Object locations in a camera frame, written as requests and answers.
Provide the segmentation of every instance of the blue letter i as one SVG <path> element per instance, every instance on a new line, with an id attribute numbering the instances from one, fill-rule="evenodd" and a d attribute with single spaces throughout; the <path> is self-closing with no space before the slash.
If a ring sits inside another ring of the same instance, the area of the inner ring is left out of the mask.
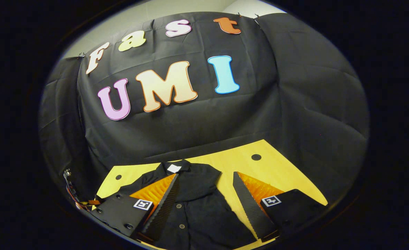
<path id="1" fill-rule="evenodd" d="M 215 74 L 217 74 L 218 86 L 215 88 L 215 92 L 218 94 L 228 94 L 236 92 L 240 89 L 240 85 L 236 84 L 233 80 L 231 65 L 232 61 L 230 56 L 216 56 L 207 59 L 207 62 L 214 65 Z"/>

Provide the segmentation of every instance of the yellow board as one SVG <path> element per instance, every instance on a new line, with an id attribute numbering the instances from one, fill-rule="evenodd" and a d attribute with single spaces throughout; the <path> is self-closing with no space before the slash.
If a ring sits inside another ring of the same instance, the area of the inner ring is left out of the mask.
<path id="1" fill-rule="evenodd" d="M 254 154 L 261 155 L 261 159 L 252 160 L 252 155 Z M 325 206 L 328 204 L 328 201 L 326 201 L 320 190 L 318 190 L 318 188 L 300 170 L 298 170 L 265 140 L 256 141 L 233 149 L 212 153 L 210 155 L 188 158 L 186 160 L 190 163 L 209 164 L 222 172 L 217 183 L 217 188 L 224 195 L 226 201 L 231 206 L 233 212 L 238 216 L 239 220 L 244 223 L 255 236 L 254 229 L 250 225 L 238 199 L 237 193 L 232 186 L 234 171 L 247 174 L 255 179 L 283 190 L 284 192 L 292 189 L 299 189 L 319 203 Z M 97 195 L 104 198 L 114 194 L 120 189 L 120 187 L 133 183 L 142 174 L 155 170 L 159 165 L 160 163 L 114 166 L 104 179 Z M 117 175 L 121 175 L 122 177 L 117 180 Z M 261 240 L 258 240 L 252 244 L 238 248 L 237 250 L 250 250 L 265 245 L 271 241 L 274 241 L 274 239 L 267 242 L 261 242 Z"/>

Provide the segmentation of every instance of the shirt label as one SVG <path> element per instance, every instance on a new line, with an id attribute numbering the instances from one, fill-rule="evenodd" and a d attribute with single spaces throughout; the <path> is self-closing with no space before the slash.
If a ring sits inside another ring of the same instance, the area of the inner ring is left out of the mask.
<path id="1" fill-rule="evenodd" d="M 175 166 L 175 165 L 170 165 L 169 167 L 168 167 L 168 171 L 170 171 L 170 172 L 172 172 L 172 173 L 176 173 L 176 172 L 178 172 L 178 170 L 180 170 L 181 169 L 181 166 Z"/>

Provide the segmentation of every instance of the cutout letter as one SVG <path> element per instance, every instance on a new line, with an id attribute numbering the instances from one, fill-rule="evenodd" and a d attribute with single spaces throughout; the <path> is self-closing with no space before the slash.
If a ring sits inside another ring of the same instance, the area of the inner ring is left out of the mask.
<path id="1" fill-rule="evenodd" d="M 98 97 L 101 99 L 101 104 L 103 105 L 104 112 L 106 112 L 107 117 L 111 120 L 121 120 L 124 119 L 130 113 L 130 101 L 126 90 L 127 79 L 121 79 L 117 81 L 113 87 L 118 90 L 121 100 L 121 109 L 116 110 L 112 106 L 110 101 L 110 87 L 105 87 L 98 92 Z"/>
<path id="2" fill-rule="evenodd" d="M 190 85 L 187 74 L 188 66 L 188 61 L 172 63 L 165 81 L 153 70 L 136 75 L 135 79 L 141 82 L 143 87 L 144 99 L 146 100 L 146 106 L 143 108 L 145 112 L 152 112 L 161 107 L 161 104 L 155 101 L 155 94 L 164 104 L 169 105 L 173 89 L 175 89 L 174 101 L 177 103 L 192 101 L 197 98 L 198 93 L 193 91 Z"/>
<path id="3" fill-rule="evenodd" d="M 185 19 L 168 23 L 168 25 L 166 25 L 166 30 L 168 30 L 166 31 L 166 35 L 172 38 L 173 36 L 189 33 L 192 28 L 189 25 L 183 25 L 188 23 L 189 21 Z"/>
<path id="4" fill-rule="evenodd" d="M 138 30 L 126 35 L 121 41 L 122 43 L 120 44 L 120 47 L 118 47 L 118 50 L 126 51 L 130 48 L 141 46 L 146 39 L 144 38 L 144 31 Z"/>
<path id="5" fill-rule="evenodd" d="M 90 61 L 89 66 L 87 67 L 86 74 L 89 74 L 98 66 L 96 60 L 100 60 L 101 57 L 103 57 L 104 49 L 107 49 L 107 47 L 109 47 L 109 44 L 110 43 L 107 42 L 103 44 L 103 46 L 99 47 L 98 49 L 95 49 L 92 53 L 90 53 Z"/>
<path id="6" fill-rule="evenodd" d="M 233 28 L 233 26 L 232 26 L 233 24 L 237 24 L 237 22 L 229 20 L 227 17 L 214 19 L 214 22 L 219 23 L 221 30 L 223 30 L 226 33 L 229 33 L 229 34 L 239 34 L 239 33 L 241 33 L 241 30 L 239 30 L 237 28 Z"/>
<path id="7" fill-rule="evenodd" d="M 240 89 L 240 85 L 233 80 L 230 62 L 230 56 L 217 56 L 207 59 L 207 62 L 214 65 L 215 74 L 217 75 L 218 86 L 215 92 L 218 94 L 228 94 Z"/>

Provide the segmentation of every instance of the white wall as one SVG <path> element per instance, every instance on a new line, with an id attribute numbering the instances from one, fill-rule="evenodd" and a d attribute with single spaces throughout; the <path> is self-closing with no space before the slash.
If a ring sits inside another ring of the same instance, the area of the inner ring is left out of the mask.
<path id="1" fill-rule="evenodd" d="M 242 16 L 247 16 L 251 18 L 259 16 L 264 16 L 272 13 L 286 13 L 279 8 L 272 5 L 264 3 L 260 0 L 236 0 L 222 12 L 237 14 L 240 13 Z"/>
<path id="2" fill-rule="evenodd" d="M 87 52 L 99 46 L 104 38 L 121 30 L 126 30 L 133 24 L 140 24 L 172 14 L 194 11 L 215 11 L 232 14 L 239 12 L 242 16 L 252 18 L 256 17 L 255 14 L 262 16 L 270 13 L 283 13 L 280 9 L 259 0 L 151 0 L 139 5 L 133 5 L 111 16 L 78 38 L 66 49 L 62 54 L 62 58 L 76 57 L 81 52 Z"/>

